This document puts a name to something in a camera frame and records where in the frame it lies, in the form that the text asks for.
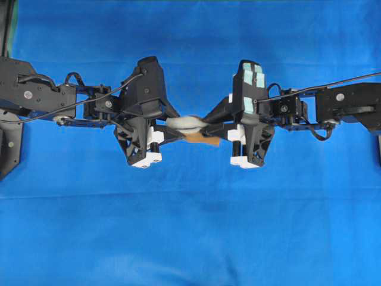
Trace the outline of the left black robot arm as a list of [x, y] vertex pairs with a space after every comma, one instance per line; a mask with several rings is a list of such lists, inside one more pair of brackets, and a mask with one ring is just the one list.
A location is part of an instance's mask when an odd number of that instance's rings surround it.
[[167, 100], [164, 72], [156, 57], [139, 60], [116, 89], [85, 85], [76, 72], [57, 85], [28, 62], [1, 57], [1, 109], [23, 116], [24, 122], [43, 119], [67, 127], [114, 126], [128, 165], [142, 169], [162, 160], [161, 145], [185, 137], [157, 123], [179, 114]]

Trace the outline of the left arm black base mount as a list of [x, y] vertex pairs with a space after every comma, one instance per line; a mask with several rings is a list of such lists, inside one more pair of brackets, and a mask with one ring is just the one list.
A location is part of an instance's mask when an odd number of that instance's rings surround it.
[[[10, 58], [18, 19], [18, 1], [1, 1], [1, 56]], [[1, 123], [1, 181], [19, 164], [23, 125]]]

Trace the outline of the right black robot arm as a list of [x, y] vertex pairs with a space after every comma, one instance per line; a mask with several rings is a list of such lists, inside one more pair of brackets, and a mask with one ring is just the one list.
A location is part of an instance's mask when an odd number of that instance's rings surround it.
[[341, 122], [361, 123], [369, 132], [380, 133], [379, 83], [288, 89], [273, 98], [268, 93], [237, 83], [233, 94], [204, 117], [202, 135], [233, 144], [232, 165], [263, 166], [276, 127], [309, 131], [319, 141], [329, 139]]

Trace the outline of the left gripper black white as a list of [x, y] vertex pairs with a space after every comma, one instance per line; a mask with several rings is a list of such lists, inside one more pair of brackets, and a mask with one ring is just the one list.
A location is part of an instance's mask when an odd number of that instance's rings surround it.
[[111, 95], [111, 88], [84, 86], [82, 93], [88, 96], [84, 103], [83, 122], [89, 127], [103, 128], [114, 125], [114, 135], [130, 166], [146, 168], [161, 161], [159, 145], [185, 139], [181, 132], [165, 125], [156, 125], [156, 120], [180, 117], [167, 100], [160, 101], [161, 115], [157, 119], [120, 113], [119, 96]]

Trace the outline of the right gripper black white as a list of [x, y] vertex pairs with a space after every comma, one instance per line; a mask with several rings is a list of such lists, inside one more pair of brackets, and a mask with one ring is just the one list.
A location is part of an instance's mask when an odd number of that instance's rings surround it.
[[233, 144], [230, 164], [243, 169], [264, 166], [265, 156], [275, 128], [289, 132], [308, 130], [307, 104], [301, 99], [306, 92], [279, 89], [276, 97], [243, 98], [243, 112], [233, 120], [232, 94], [224, 97], [204, 117], [211, 124], [201, 129], [206, 137], [227, 138]]

